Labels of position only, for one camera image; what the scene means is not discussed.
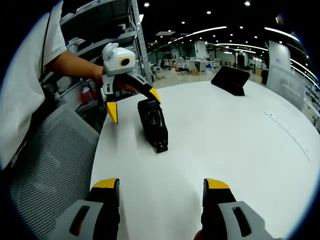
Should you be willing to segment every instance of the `white table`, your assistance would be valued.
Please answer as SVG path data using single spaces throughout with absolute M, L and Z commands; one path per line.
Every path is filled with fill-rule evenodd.
M 227 183 L 265 220 L 275 238 L 299 224 L 319 177 L 320 136 L 281 96 L 248 81 L 236 97 L 209 82 L 161 88 L 168 151 L 146 141 L 136 95 L 118 102 L 119 124 L 106 118 L 91 186 L 120 178 L 118 239 L 193 239 L 202 228 L 204 178 Z M 311 162 L 265 112 L 273 113 L 303 142 Z
M 195 69 L 196 63 L 200 63 L 200 72 L 199 72 L 199 74 L 201 74 L 201 72 L 206 71 L 206 63 L 207 63 L 207 61 L 205 61 L 205 60 L 188 59 L 188 60 L 185 60 L 185 63 L 186 63 L 186 67 L 187 67 L 190 71 L 192 71 L 193 69 Z

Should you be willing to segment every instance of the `box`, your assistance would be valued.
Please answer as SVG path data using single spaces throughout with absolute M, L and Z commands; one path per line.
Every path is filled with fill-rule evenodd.
M 198 69 L 193 69 L 191 72 L 191 75 L 198 76 L 199 75 Z

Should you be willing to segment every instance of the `wall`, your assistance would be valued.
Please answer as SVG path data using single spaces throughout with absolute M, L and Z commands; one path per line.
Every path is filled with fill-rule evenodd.
M 261 68 L 262 67 L 262 61 L 259 61 L 259 60 L 254 60 L 254 59 L 250 59 L 249 58 L 249 64 L 255 64 L 255 67 L 256 68 Z
M 185 50 L 185 46 L 183 45 L 171 45 L 171 50 L 170 51 L 161 51 L 161 48 L 157 51 L 153 51 L 152 53 L 148 54 L 148 60 L 149 62 L 153 64 L 157 64 L 157 58 L 156 54 L 158 57 L 158 61 L 162 60 L 165 58 L 166 54 L 171 54 L 171 58 L 173 59 L 175 56 L 178 57 L 195 57 L 195 47 L 190 46 L 189 51 Z
M 165 58 L 166 54 L 168 54 L 170 52 L 168 51 L 161 51 L 161 49 L 157 50 L 157 51 L 153 51 L 152 53 L 148 54 L 148 60 L 149 62 L 151 62 L 152 64 L 158 64 L 157 62 L 157 58 L 156 55 L 158 57 L 158 61 L 162 60 Z
M 216 58 L 222 60 L 222 64 L 225 62 L 234 63 L 235 62 L 235 55 L 234 54 L 226 54 L 223 51 L 216 51 Z

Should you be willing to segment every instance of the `mesh chair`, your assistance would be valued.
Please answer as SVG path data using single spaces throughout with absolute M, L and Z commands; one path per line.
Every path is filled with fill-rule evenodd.
M 218 68 L 220 68 L 221 67 L 221 59 L 220 58 L 215 58 L 214 59 L 214 62 L 213 62 L 213 67 L 215 68 L 215 67 L 218 67 Z
M 36 236 L 90 190 L 99 134 L 65 104 L 40 125 L 13 166 L 9 190 L 18 213 Z
M 183 58 L 176 58 L 175 59 L 176 62 L 176 67 L 179 69 L 185 69 L 187 67 L 186 65 L 186 60 L 184 60 Z

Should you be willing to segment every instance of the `human hand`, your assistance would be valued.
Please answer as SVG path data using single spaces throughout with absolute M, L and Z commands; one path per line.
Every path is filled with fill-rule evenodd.
M 104 71 L 104 67 L 103 66 L 98 66 L 96 67 L 96 69 L 93 72 L 93 79 L 96 83 L 98 83 L 100 86 L 103 85 L 103 81 L 102 81 L 102 76 L 106 74 Z M 129 92 L 133 92 L 133 93 L 137 93 L 138 90 L 135 89 L 133 86 L 131 86 L 128 81 L 124 78 L 116 78 L 115 79 L 115 85 L 117 86 L 117 88 L 119 89 L 124 89 L 127 90 Z

